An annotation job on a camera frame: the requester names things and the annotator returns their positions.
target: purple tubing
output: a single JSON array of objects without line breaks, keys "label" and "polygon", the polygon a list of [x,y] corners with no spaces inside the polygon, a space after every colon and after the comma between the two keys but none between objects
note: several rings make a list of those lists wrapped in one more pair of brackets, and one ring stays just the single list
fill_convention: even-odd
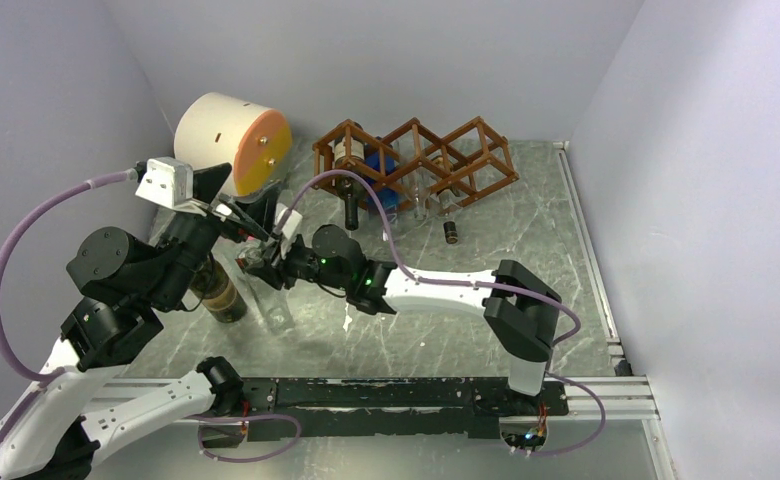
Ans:
[{"label": "purple tubing", "polygon": [[[16,248],[16,244],[22,238],[22,235],[34,224],[41,216],[46,212],[57,206],[58,204],[68,200],[79,193],[98,188],[111,183],[124,182],[134,175],[134,170],[126,170],[124,172],[109,173],[107,175],[101,175],[99,177],[87,180],[86,182],[77,185],[75,187],[59,193],[52,198],[49,198],[37,208],[31,211],[25,218],[16,225],[16,228],[10,232],[7,240],[1,245],[0,250],[0,297],[1,297],[1,281],[4,277],[4,269],[7,267],[7,262],[10,261],[10,255],[13,253],[13,249]],[[4,360],[10,365],[13,370],[28,380],[33,382],[45,382],[52,381],[56,377],[53,374],[42,374],[35,372],[23,364],[16,354],[13,352],[13,348],[10,346],[10,342],[7,340],[7,335],[4,332],[4,324],[1,322],[1,305],[0,305],[0,352]]]},{"label": "purple tubing", "polygon": [[210,453],[207,449],[204,448],[204,443],[202,442],[202,429],[200,428],[198,438],[199,438],[199,449],[201,450],[202,455],[212,460],[225,462],[225,463],[255,463],[255,462],[262,462],[264,460],[268,460],[277,455],[281,455],[287,450],[293,448],[296,445],[296,442],[298,442],[299,438],[301,438],[302,436],[302,424],[299,423],[299,421],[295,417],[291,417],[290,415],[281,415],[279,413],[267,413],[263,415],[254,415],[251,417],[221,417],[221,418],[202,417],[202,416],[194,415],[189,418],[193,420],[198,420],[200,422],[207,422],[207,423],[234,423],[237,421],[247,421],[251,423],[251,422],[263,422],[266,420],[284,420],[295,425],[296,435],[294,435],[293,438],[289,442],[287,442],[287,445],[284,445],[283,447],[279,448],[274,452],[270,452],[265,455],[259,455],[257,457],[251,457],[251,458],[230,458],[230,457],[222,457]]},{"label": "purple tubing", "polygon": [[576,442],[568,447],[556,448],[554,450],[545,450],[543,452],[531,452],[528,454],[530,457],[554,457],[557,455],[572,453],[578,450],[579,448],[584,447],[588,443],[596,440],[596,437],[602,434],[602,430],[605,430],[605,424],[608,422],[607,415],[605,413],[605,406],[602,405],[602,399],[599,398],[599,395],[596,395],[596,393],[593,390],[587,388],[587,385],[576,382],[575,380],[570,380],[569,378],[562,377],[560,375],[555,375],[554,373],[546,372],[546,375],[549,375],[550,377],[554,378],[555,380],[558,380],[559,382],[567,383],[574,387],[578,387],[584,390],[588,395],[590,395],[590,398],[592,398],[596,402],[596,405],[599,405],[599,424],[596,426],[596,430],[594,430],[593,433],[588,435],[587,438],[581,440],[580,442]]}]

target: metal frame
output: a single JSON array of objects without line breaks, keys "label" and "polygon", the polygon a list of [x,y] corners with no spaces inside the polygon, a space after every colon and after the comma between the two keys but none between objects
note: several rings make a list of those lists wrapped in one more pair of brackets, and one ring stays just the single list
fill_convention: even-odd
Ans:
[{"label": "metal frame", "polygon": [[[649,381],[646,377],[575,377],[574,381],[586,385],[602,400],[608,420],[639,421],[643,425],[646,444],[655,467],[658,480],[675,480],[676,472],[672,464],[658,410]],[[124,402],[153,392],[173,382],[173,379],[122,379],[102,387],[84,413],[111,408]],[[577,387],[566,387],[567,403],[570,414],[563,417],[550,417],[551,422],[598,422],[599,407],[593,398]],[[537,421],[537,417],[506,417],[503,424],[527,424]],[[196,420],[179,420],[178,424],[197,424]]]},{"label": "metal frame", "polygon": [[602,324],[609,338],[618,338],[617,326],[614,324],[614,316],[611,315],[611,307],[608,302],[608,294],[605,292],[605,285],[602,283],[602,274],[599,272],[599,262],[596,260],[596,253],[593,251],[593,243],[590,241],[590,233],[587,230],[587,222],[584,220],[584,213],[579,203],[578,191],[573,182],[573,174],[570,170],[567,152],[561,148],[557,151],[558,165],[561,167],[561,178],[564,186],[569,193],[570,206],[573,209],[573,219],[576,229],[581,233],[579,242],[584,250],[584,256],[587,258],[587,274],[590,276],[591,289],[593,296],[596,297],[596,305],[599,308],[599,316],[602,318]]}]

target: marble floor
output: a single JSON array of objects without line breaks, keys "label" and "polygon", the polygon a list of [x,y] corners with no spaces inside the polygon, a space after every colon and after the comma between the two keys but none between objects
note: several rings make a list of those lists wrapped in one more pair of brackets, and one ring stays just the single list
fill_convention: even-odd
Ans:
[{"label": "marble floor", "polygon": [[[545,448],[567,446],[586,438],[593,422],[556,421]],[[217,450],[250,457],[280,448],[244,442]],[[552,478],[648,480],[658,478],[640,420],[609,421],[602,435],[569,455],[525,458],[497,448],[495,440],[464,435],[376,435],[374,437],[302,438],[284,455],[252,464],[214,464],[198,449],[195,425],[170,425],[124,448],[93,470],[90,480],[145,478],[217,478],[242,480]]]},{"label": "marble floor", "polygon": [[[559,292],[583,322],[578,335],[556,349],[553,371],[613,375],[588,259],[556,151],[544,142],[519,141],[510,146],[520,180],[457,214],[458,244],[446,244],[439,219],[415,221],[412,215],[402,214],[396,238],[399,252],[408,265],[428,270],[479,271],[497,266],[502,259],[520,261]],[[311,142],[297,140],[288,161],[289,187],[282,201],[289,204],[294,190],[313,175]],[[310,191],[297,210],[305,216],[300,230],[308,245],[319,226],[343,223],[342,202],[324,191]],[[364,216],[353,238],[367,255],[389,259],[380,225]],[[153,236],[168,217],[166,212],[158,214]],[[508,355],[483,319],[454,314],[369,316],[304,282],[275,292],[237,270],[237,249],[220,240],[214,255],[249,304],[249,314],[233,324],[216,322],[203,308],[160,314],[164,331],[128,368],[126,377],[179,377],[205,357],[216,355],[228,358],[243,376],[507,375]],[[293,317],[292,328],[286,331],[269,324],[257,308],[256,297],[265,300],[276,294],[286,298]],[[185,303],[195,302],[188,293]],[[561,315],[559,333],[570,327],[570,319]]]}]

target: white plastic mount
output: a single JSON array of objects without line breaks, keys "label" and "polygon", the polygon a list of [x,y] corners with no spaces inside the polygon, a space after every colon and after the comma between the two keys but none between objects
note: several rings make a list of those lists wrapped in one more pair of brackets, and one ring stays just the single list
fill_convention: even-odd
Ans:
[{"label": "white plastic mount", "polygon": [[[490,282],[496,278],[492,270],[473,273],[430,272],[409,268],[415,277],[460,280],[470,283]],[[447,311],[468,314],[476,319],[484,319],[484,300],[490,297],[492,289],[481,287],[461,287],[432,285],[409,278],[398,268],[390,272],[384,284],[387,293],[384,300],[397,313]],[[546,371],[545,362],[529,362],[510,355],[508,386],[511,390],[526,395],[537,395],[543,385]]]},{"label": "white plastic mount", "polygon": [[151,158],[136,195],[170,210],[197,213],[193,167],[170,157]]},{"label": "white plastic mount", "polygon": [[101,445],[93,455],[96,466],[126,445],[190,415],[206,412],[215,395],[210,382],[190,372],[154,392],[113,408],[89,412],[82,423],[90,440]]},{"label": "white plastic mount", "polygon": [[[281,221],[281,217],[284,216],[284,212],[287,210],[287,205],[279,203],[275,206],[275,223]],[[293,244],[293,240],[296,238],[296,232],[299,229],[299,225],[302,223],[302,214],[293,210],[290,213],[290,217],[287,222],[284,223],[284,228],[281,230],[281,258],[286,258],[287,252],[290,251],[290,246]]]}]

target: purple cable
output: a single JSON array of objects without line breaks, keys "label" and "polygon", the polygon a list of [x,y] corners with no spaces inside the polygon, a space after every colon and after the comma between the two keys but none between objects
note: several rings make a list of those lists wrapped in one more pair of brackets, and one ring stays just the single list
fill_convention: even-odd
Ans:
[{"label": "purple cable", "polygon": [[[557,300],[547,297],[546,295],[537,292],[532,292],[531,290],[527,290],[525,288],[515,287],[513,285],[505,285],[501,283],[493,283],[493,282],[481,282],[481,283],[473,284],[472,282],[465,282],[463,280],[440,280],[440,279],[423,278],[423,277],[416,276],[413,272],[411,272],[408,269],[407,266],[405,266],[404,262],[402,261],[401,255],[399,255],[399,251],[396,249],[396,244],[393,241],[393,235],[390,233],[390,222],[387,220],[387,213],[384,211],[384,207],[382,206],[381,200],[379,200],[378,195],[375,193],[372,187],[366,182],[366,180],[361,178],[360,175],[356,173],[352,173],[348,170],[329,170],[327,172],[320,173],[319,175],[313,177],[310,181],[308,181],[308,183],[306,183],[304,186],[302,186],[302,188],[296,194],[296,197],[293,199],[292,205],[290,205],[290,207],[284,212],[284,215],[281,216],[281,220],[278,222],[278,225],[275,226],[275,230],[274,230],[275,233],[279,233],[279,234],[281,233],[281,231],[284,228],[284,224],[287,223],[287,220],[290,218],[293,209],[296,208],[296,205],[299,203],[299,201],[302,199],[305,193],[307,193],[310,187],[312,187],[317,182],[320,182],[328,177],[335,177],[339,175],[350,177],[360,182],[360,184],[363,185],[364,189],[369,194],[369,196],[372,197],[373,203],[378,207],[378,214],[381,216],[381,223],[384,225],[384,233],[387,235],[387,243],[388,245],[390,245],[390,253],[393,255],[393,260],[396,261],[396,265],[399,267],[399,270],[411,280],[414,280],[416,282],[427,283],[429,285],[447,285],[447,286],[473,287],[473,288],[475,287],[495,288],[506,292],[511,292],[517,295],[531,297],[540,300],[543,303],[551,305],[557,308],[558,310],[561,310],[565,314],[567,314],[567,316],[570,317],[575,323],[575,325],[573,326],[572,329],[570,329],[570,331],[559,336],[552,342],[552,348],[554,348],[555,345],[558,345],[564,340],[572,337],[573,335],[578,333],[578,331],[581,329],[581,320],[579,320],[578,315],[576,315],[576,313],[573,312],[572,309],[562,304],[561,302],[558,302]],[[587,392],[587,394],[590,395],[591,398],[593,398],[593,400],[595,400],[596,403],[599,405],[599,413],[601,415],[601,419],[599,421],[599,426],[596,428],[596,430],[581,442],[557,450],[551,450],[547,452],[534,452],[533,454],[536,454],[536,456],[559,455],[559,454],[569,453],[574,450],[577,450],[587,445],[588,443],[592,442],[593,440],[595,440],[596,437],[598,437],[599,434],[602,433],[602,430],[605,428],[605,423],[606,423],[605,406],[602,404],[602,400],[599,398],[599,396],[597,396],[592,390],[587,388],[587,386],[578,383],[574,380],[570,380],[568,378],[561,377],[549,372],[547,372],[547,374],[556,380],[559,380],[564,383],[569,383],[570,385],[574,385]]]},{"label": "purple cable", "polygon": [[[66,190],[65,192],[59,193],[52,198],[49,198],[48,200],[40,204],[37,208],[32,210],[31,213],[26,215],[25,218],[23,218],[22,221],[19,222],[18,225],[16,225],[13,231],[10,232],[10,235],[1,245],[0,297],[1,297],[1,281],[4,277],[4,269],[7,267],[7,262],[10,261],[10,255],[13,253],[13,249],[16,248],[16,244],[19,243],[19,240],[22,238],[22,235],[25,234],[25,232],[28,230],[28,228],[31,227],[31,225],[34,224],[34,222],[36,222],[41,216],[43,216],[46,212],[48,212],[58,204],[74,197],[75,195],[78,195],[79,193],[85,192],[87,190],[95,189],[104,185],[109,185],[111,183],[124,182],[125,180],[133,178],[133,176],[135,175],[136,172],[134,172],[134,170],[131,169],[131,170],[126,170],[124,172],[109,173],[107,175],[101,175],[95,177],[93,179],[87,180],[86,182],[80,185],[72,187],[69,190]],[[13,352],[13,348],[10,346],[10,342],[7,340],[7,334],[4,332],[4,324],[2,324],[1,322],[1,302],[0,302],[0,352],[2,357],[4,357],[4,360],[7,362],[7,364],[10,365],[10,367],[13,368],[13,370],[16,373],[18,373],[22,377],[27,378],[28,380],[31,380],[33,382],[44,382],[44,381],[50,382],[54,380],[54,378],[56,377],[56,375],[53,376],[52,374],[42,374],[29,369],[28,367],[25,366],[25,364],[23,364],[19,360],[19,358]]]},{"label": "purple cable", "polygon": [[202,455],[212,460],[225,462],[225,463],[255,463],[255,462],[262,462],[264,460],[268,460],[272,457],[281,455],[287,450],[293,448],[296,445],[296,442],[298,442],[299,438],[301,438],[302,436],[302,424],[299,423],[299,421],[295,417],[291,417],[290,415],[282,415],[280,413],[266,413],[263,415],[255,415],[252,417],[202,417],[202,416],[194,415],[188,418],[191,418],[193,420],[198,420],[200,422],[207,422],[207,423],[234,423],[237,421],[251,423],[251,422],[263,422],[267,420],[284,420],[295,425],[296,435],[293,436],[292,440],[287,442],[287,445],[284,445],[283,447],[279,448],[274,452],[270,452],[265,455],[259,455],[257,457],[252,457],[252,458],[221,457],[219,455],[214,455],[213,453],[210,453],[206,448],[204,448],[204,442],[202,441],[202,429],[200,428],[198,438],[199,438],[199,449],[201,449]]}]

